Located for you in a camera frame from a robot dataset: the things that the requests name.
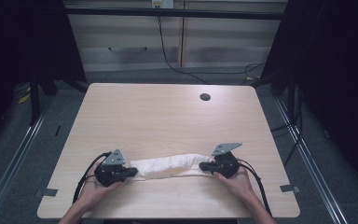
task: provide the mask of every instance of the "gray carpet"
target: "gray carpet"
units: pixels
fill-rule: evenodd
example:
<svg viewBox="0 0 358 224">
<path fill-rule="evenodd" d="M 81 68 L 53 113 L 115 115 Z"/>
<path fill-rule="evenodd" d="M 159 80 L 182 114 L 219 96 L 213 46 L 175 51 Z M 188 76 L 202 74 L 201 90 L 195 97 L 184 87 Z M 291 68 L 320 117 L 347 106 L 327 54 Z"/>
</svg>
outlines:
<svg viewBox="0 0 358 224">
<path fill-rule="evenodd" d="M 191 72 L 237 72 L 243 68 L 194 68 Z M 261 68 L 249 73 L 249 77 L 260 75 Z M 239 85 L 245 75 L 197 75 L 212 84 Z M 92 82 L 117 83 L 181 83 L 203 84 L 198 79 L 178 74 L 170 69 L 133 70 L 124 72 L 87 74 L 89 84 Z M 60 157 L 65 140 L 76 118 L 84 93 L 74 90 L 62 83 L 57 83 L 59 92 L 52 100 L 46 118 L 36 136 L 19 173 L 0 207 L 0 223 L 57 223 L 58 220 L 40 219 L 36 210 L 41 199 L 34 196 L 39 189 L 44 189 L 52 175 Z M 256 89 L 260 103 L 266 114 L 271 129 L 283 125 L 275 98 L 269 91 L 269 85 Z M 49 98 L 42 100 L 44 105 Z M 15 104 L 7 111 L 6 119 L 0 128 L 0 176 L 7 168 L 11 157 L 17 150 L 21 139 L 26 133 L 31 116 L 29 102 Z M 316 160 L 327 184 L 337 197 L 349 223 L 358 223 L 358 175 L 342 158 L 339 148 L 324 135 L 324 129 L 315 116 L 303 106 L 303 136 L 313 158 Z M 273 132 L 278 150 L 284 161 L 294 141 L 286 129 Z M 291 183 L 299 186 L 301 192 L 296 195 L 301 214 L 297 218 L 280 218 L 279 223 L 334 223 L 324 202 L 313 184 L 310 174 L 300 155 L 295 152 L 286 166 Z M 83 223 L 103 223 L 101 220 L 85 220 Z M 249 218 L 241 219 L 240 223 L 252 223 Z"/>
</svg>

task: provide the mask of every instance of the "black hole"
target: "black hole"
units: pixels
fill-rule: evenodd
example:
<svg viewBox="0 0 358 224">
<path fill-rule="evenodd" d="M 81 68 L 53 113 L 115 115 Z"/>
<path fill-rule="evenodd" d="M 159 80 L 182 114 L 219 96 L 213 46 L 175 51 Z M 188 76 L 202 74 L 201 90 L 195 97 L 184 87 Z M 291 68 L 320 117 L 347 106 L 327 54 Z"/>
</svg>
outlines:
<svg viewBox="0 0 358 224">
<path fill-rule="evenodd" d="M 200 98 L 203 101 L 209 101 L 209 100 L 211 100 L 211 95 L 208 94 L 208 93 L 203 93 L 203 94 L 200 95 Z"/>
</svg>

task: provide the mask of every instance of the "table top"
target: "table top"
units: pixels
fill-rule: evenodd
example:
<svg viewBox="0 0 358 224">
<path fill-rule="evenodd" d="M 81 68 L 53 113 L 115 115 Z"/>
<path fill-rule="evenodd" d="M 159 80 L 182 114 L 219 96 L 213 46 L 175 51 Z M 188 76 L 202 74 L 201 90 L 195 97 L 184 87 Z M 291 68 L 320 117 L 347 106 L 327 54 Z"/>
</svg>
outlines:
<svg viewBox="0 0 358 224">
<path fill-rule="evenodd" d="M 200 99 L 203 93 L 211 99 Z M 100 154 L 119 148 L 126 161 L 186 153 L 211 156 L 217 144 L 242 142 L 232 151 L 261 177 L 274 217 L 297 217 L 293 192 L 255 89 L 243 86 L 92 84 L 79 109 L 37 214 L 60 218 L 77 182 Z M 251 176 L 255 193 L 259 187 Z M 237 218 L 249 211 L 213 177 L 126 180 L 84 217 Z"/>
</svg>

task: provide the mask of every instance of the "electrical outlet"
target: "electrical outlet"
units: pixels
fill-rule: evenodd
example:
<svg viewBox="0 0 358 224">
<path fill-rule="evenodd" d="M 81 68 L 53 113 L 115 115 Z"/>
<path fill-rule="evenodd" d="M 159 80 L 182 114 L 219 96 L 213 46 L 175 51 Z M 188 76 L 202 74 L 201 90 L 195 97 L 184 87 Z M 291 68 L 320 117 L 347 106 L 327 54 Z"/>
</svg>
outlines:
<svg viewBox="0 0 358 224">
<path fill-rule="evenodd" d="M 162 0 L 163 8 L 173 8 L 173 0 Z"/>
<path fill-rule="evenodd" d="M 152 0 L 152 8 L 162 8 L 162 0 Z"/>
</svg>

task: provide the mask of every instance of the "crumpled towel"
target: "crumpled towel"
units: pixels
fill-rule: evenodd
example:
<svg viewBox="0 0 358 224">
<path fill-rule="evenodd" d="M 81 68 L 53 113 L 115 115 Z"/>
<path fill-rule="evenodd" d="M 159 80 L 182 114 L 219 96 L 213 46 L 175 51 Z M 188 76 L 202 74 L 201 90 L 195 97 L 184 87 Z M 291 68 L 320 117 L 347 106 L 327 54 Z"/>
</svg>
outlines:
<svg viewBox="0 0 358 224">
<path fill-rule="evenodd" d="M 200 163 L 212 159 L 199 154 L 183 154 L 150 160 L 131 161 L 131 167 L 138 169 L 132 180 L 162 179 L 180 176 L 210 176 L 200 169 Z"/>
</svg>

